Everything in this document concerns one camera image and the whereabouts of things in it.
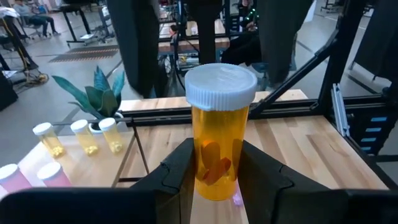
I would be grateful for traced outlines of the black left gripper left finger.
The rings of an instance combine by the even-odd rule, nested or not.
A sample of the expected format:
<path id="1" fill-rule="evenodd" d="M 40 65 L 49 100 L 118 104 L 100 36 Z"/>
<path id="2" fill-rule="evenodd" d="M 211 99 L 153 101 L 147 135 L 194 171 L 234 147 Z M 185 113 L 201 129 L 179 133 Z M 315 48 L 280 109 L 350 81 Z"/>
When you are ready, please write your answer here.
<path id="1" fill-rule="evenodd" d="M 194 185 L 195 150 L 187 138 L 131 186 L 132 217 L 138 224 L 190 224 Z"/>

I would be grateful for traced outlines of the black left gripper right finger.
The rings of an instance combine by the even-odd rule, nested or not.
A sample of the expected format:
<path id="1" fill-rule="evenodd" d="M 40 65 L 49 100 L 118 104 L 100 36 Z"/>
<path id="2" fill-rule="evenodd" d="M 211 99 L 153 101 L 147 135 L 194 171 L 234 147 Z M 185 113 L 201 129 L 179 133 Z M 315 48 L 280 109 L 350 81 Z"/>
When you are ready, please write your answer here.
<path id="1" fill-rule="evenodd" d="M 239 188 L 249 224 L 327 224 L 317 193 L 328 188 L 243 142 Z"/>

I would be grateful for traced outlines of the orange medicine bottle white cap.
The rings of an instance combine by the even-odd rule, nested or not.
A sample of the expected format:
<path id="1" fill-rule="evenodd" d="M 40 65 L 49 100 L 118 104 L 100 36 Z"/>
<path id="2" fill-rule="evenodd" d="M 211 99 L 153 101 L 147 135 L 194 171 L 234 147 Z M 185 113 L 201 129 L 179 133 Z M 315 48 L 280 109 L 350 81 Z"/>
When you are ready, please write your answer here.
<path id="1" fill-rule="evenodd" d="M 239 65 L 209 63 L 185 75 L 192 107 L 195 189 L 205 199 L 227 200 L 236 191 L 239 160 L 257 76 Z"/>

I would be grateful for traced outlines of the yellow medicine bottle white cap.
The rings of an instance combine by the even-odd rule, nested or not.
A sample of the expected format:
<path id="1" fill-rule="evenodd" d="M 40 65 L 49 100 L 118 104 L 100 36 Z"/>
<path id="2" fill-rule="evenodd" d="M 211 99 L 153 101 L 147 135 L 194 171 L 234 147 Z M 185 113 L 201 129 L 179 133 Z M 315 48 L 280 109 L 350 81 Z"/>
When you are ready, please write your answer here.
<path id="1" fill-rule="evenodd" d="M 74 132 L 80 146 L 88 156 L 92 156 L 98 152 L 98 146 L 93 134 L 91 133 L 89 123 L 85 119 L 80 119 L 70 125 L 71 130 Z"/>
<path id="2" fill-rule="evenodd" d="M 99 122 L 99 128 L 102 131 L 106 142 L 112 153 L 117 154 L 123 150 L 123 142 L 117 129 L 114 118 L 105 118 Z"/>
<path id="3" fill-rule="evenodd" d="M 36 125 L 32 129 L 33 133 L 40 139 L 41 143 L 47 148 L 53 158 L 64 155 L 65 150 L 58 136 L 55 134 L 53 126 L 46 122 Z"/>

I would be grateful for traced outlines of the wooden shelf riser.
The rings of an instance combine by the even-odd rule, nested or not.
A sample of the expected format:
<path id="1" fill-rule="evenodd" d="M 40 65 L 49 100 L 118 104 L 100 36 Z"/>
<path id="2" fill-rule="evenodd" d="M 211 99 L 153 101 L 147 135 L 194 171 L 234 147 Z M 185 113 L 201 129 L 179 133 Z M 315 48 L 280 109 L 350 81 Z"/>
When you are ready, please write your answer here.
<path id="1" fill-rule="evenodd" d="M 42 143 L 38 143 L 20 162 L 18 166 L 27 180 L 34 187 L 45 186 L 37 178 L 37 171 L 44 165 L 57 161 L 73 186 L 77 187 L 128 187 L 122 179 L 143 177 L 147 174 L 142 161 L 134 131 L 120 133 L 123 149 L 113 154 L 102 134 L 95 134 L 99 151 L 87 156 L 75 135 L 59 136 L 66 153 L 54 160 Z"/>

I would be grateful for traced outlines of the green plant in white pot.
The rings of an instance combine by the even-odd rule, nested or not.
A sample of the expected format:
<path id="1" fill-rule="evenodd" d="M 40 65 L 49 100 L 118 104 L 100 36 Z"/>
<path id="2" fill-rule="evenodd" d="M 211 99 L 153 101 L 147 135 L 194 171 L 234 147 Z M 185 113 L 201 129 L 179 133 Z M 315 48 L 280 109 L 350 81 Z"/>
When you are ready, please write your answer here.
<path id="1" fill-rule="evenodd" d="M 110 85 L 102 69 L 97 66 L 94 71 L 93 86 L 86 86 L 84 91 L 66 78 L 55 75 L 52 78 L 60 88 L 74 97 L 75 101 L 70 104 L 76 105 L 97 120 L 123 117 L 118 109 L 121 106 L 121 91 L 125 82 L 124 72 L 116 75 L 113 85 Z"/>

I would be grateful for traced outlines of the striped floor mat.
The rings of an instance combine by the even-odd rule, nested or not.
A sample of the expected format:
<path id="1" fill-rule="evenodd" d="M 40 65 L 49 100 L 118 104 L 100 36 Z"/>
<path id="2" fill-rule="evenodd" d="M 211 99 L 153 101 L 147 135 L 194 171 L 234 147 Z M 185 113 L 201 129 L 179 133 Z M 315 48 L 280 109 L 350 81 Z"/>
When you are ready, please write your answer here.
<path id="1" fill-rule="evenodd" d="M 51 59 L 49 63 L 77 62 L 85 60 L 102 60 L 112 58 L 119 52 L 118 45 L 102 45 L 71 49 Z"/>

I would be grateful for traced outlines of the person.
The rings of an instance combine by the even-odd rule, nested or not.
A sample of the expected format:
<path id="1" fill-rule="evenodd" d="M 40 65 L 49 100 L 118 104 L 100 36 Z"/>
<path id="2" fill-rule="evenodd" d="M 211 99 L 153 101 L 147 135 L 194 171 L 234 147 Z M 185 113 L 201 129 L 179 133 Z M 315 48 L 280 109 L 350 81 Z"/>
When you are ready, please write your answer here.
<path id="1" fill-rule="evenodd" d="M 42 26 L 42 34 L 47 37 L 48 25 L 50 25 L 54 36 L 60 35 L 55 28 L 54 19 L 47 15 L 34 14 L 33 9 L 26 5 L 23 0 L 15 0 L 13 8 L 19 13 L 26 24 Z"/>

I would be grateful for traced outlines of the black aluminium rig frame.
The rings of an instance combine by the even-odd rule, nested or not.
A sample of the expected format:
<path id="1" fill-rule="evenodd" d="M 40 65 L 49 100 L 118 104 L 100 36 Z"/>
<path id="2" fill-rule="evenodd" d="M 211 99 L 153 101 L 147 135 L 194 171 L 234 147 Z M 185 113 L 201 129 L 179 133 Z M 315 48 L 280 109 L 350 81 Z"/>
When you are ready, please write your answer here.
<path id="1" fill-rule="evenodd" d="M 318 121 L 322 126 L 322 133 L 325 133 L 327 128 L 332 128 L 332 132 L 344 140 L 349 152 L 354 152 L 360 157 L 366 167 L 377 176 L 377 180 L 391 190 L 398 190 L 398 184 L 378 165 L 380 162 L 398 162 L 398 155 L 379 156 L 364 149 L 365 143 L 385 142 L 393 129 L 392 125 L 398 121 L 398 106 L 392 105 L 391 101 L 382 95 L 344 97 L 350 136 L 343 137 L 335 124 L 331 89 L 334 83 L 341 80 L 343 64 L 354 41 L 354 29 L 359 26 L 359 11 L 362 9 L 363 0 L 347 0 L 328 42 L 276 91 L 253 103 L 249 110 L 249 119 L 276 121 L 282 118 L 308 118 Z M 325 59 L 329 62 L 320 95 L 316 100 L 281 100 L 294 84 Z"/>

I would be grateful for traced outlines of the silver metal bracket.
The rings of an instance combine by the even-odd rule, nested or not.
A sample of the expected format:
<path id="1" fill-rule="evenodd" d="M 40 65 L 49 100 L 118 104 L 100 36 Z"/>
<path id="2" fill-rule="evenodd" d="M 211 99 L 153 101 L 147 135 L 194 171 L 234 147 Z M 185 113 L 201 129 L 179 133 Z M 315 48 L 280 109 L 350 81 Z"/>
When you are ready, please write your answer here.
<path id="1" fill-rule="evenodd" d="M 332 86 L 331 102 L 333 105 L 335 124 L 338 132 L 343 137 L 350 136 L 345 104 L 339 83 L 334 83 Z"/>

